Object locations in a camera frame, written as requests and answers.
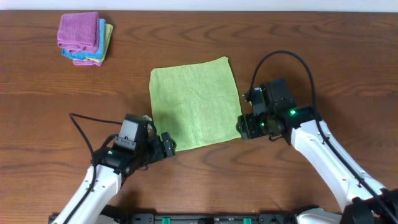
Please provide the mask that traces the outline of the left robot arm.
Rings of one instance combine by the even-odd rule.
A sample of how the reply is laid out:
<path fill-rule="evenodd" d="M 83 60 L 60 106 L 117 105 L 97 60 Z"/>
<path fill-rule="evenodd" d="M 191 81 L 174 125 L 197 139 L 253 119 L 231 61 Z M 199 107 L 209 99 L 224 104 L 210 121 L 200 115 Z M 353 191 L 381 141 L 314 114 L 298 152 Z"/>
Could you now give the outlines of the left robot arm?
<path fill-rule="evenodd" d="M 96 223 L 108 202 L 136 170 L 175 155 L 177 143 L 168 132 L 157 134 L 147 116 L 127 114 L 122 122 L 100 120 L 70 113 L 69 117 L 86 142 L 91 154 L 85 178 L 53 223 Z M 94 150 L 76 117 L 119 124 L 121 130 L 107 137 Z"/>

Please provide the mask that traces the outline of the green microfiber cloth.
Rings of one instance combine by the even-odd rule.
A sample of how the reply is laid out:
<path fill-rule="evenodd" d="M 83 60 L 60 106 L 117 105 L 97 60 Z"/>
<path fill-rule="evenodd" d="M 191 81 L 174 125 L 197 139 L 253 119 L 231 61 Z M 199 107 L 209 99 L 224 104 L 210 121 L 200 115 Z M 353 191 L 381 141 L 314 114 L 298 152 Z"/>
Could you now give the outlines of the green microfiber cloth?
<path fill-rule="evenodd" d="M 154 124 L 185 151 L 239 138 L 242 114 L 228 57 L 210 62 L 155 68 L 150 73 Z"/>

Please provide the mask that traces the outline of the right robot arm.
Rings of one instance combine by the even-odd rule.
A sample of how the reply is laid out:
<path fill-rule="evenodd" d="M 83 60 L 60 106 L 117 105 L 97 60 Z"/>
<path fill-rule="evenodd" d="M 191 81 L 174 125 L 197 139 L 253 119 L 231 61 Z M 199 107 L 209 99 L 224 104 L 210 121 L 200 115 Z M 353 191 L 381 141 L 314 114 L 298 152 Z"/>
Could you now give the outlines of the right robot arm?
<path fill-rule="evenodd" d="M 297 106 L 285 80 L 252 88 L 244 98 L 253 112 L 238 117 L 236 129 L 241 137 L 285 139 L 311 163 L 341 209 L 337 214 L 309 208 L 294 215 L 293 222 L 397 223 L 397 191 L 387 190 L 362 169 L 312 106 Z"/>

